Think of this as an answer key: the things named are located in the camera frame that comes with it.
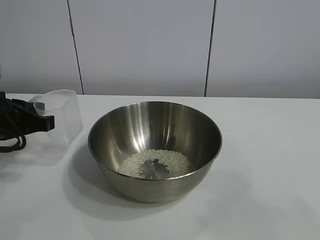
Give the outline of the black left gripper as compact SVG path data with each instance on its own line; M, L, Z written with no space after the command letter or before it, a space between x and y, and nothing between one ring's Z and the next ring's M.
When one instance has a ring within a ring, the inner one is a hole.
M22 133L36 133L36 132L49 132L55 128L55 118L53 115L40 116L35 111L33 102L24 101L21 99L11 99L12 104L18 110L15 117L15 122ZM0 92L0 139L9 140L16 136L13 121L10 118L10 113L13 107L6 94Z

